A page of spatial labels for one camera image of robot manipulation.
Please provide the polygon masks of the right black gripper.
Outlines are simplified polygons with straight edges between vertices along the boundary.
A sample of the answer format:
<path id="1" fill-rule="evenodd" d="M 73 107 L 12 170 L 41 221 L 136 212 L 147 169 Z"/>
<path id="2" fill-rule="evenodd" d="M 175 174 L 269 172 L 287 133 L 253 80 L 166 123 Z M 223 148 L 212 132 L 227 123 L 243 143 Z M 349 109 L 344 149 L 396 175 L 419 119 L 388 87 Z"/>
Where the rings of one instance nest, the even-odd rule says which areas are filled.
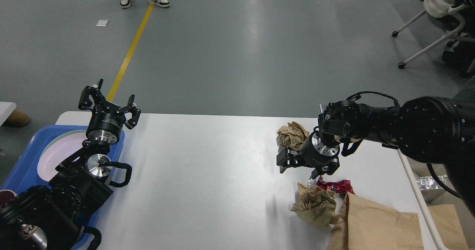
<path id="1" fill-rule="evenodd" d="M 288 168 L 304 167 L 304 161 L 315 169 L 311 179 L 327 174 L 333 175 L 340 167 L 340 144 L 323 132 L 312 132 L 299 152 L 290 147 L 283 148 L 276 156 L 280 174 Z"/>

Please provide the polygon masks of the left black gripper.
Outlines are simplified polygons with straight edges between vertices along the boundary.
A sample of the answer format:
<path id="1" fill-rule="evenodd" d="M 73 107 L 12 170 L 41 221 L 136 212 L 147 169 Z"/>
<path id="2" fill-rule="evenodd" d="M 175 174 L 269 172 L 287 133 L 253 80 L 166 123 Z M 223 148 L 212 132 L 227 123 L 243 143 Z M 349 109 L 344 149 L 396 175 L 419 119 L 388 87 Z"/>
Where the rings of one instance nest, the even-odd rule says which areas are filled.
<path id="1" fill-rule="evenodd" d="M 128 104 L 117 109 L 117 113 L 108 112 L 108 101 L 101 93 L 103 79 L 93 86 L 85 86 L 81 92 L 78 109 L 91 111 L 92 116 L 86 130 L 86 138 L 90 141 L 100 140 L 114 145 L 120 141 L 123 125 L 129 130 L 138 124 L 141 110 L 137 108 L 131 94 Z"/>

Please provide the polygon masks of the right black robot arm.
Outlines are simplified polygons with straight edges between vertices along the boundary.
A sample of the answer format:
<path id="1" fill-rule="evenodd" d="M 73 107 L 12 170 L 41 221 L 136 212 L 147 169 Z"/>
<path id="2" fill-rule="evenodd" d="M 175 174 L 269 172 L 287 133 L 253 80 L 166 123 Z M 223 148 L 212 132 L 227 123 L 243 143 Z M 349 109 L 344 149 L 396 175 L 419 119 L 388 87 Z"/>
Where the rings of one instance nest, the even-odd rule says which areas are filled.
<path id="1" fill-rule="evenodd" d="M 358 103 L 361 92 L 329 103 L 318 116 L 318 125 L 294 151 L 284 147 L 276 157 L 283 173 L 290 167 L 310 167 L 311 179 L 332 175 L 339 155 L 353 154 L 363 140 L 399 149 L 405 156 L 425 163 L 442 164 L 453 186 L 446 191 L 460 198 L 474 213 L 474 101 L 423 96 L 402 106 L 372 107 Z"/>

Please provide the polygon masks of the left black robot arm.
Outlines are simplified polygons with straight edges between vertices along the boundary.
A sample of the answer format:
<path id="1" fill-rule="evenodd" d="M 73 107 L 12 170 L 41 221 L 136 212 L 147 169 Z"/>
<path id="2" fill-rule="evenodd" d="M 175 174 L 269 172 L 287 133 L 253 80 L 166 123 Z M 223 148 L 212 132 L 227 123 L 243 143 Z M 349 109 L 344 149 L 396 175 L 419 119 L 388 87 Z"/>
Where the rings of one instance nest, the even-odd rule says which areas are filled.
<path id="1" fill-rule="evenodd" d="M 55 167 L 48 186 L 29 187 L 1 206 L 2 250 L 71 250 L 85 233 L 93 236 L 89 250 L 100 246 L 100 230 L 86 226 L 85 219 L 105 204 L 113 187 L 129 184 L 131 165 L 107 154 L 123 127 L 133 129 L 141 115 L 135 95 L 118 106 L 101 93 L 102 83 L 81 93 L 78 108 L 92 113 L 82 147 Z"/>

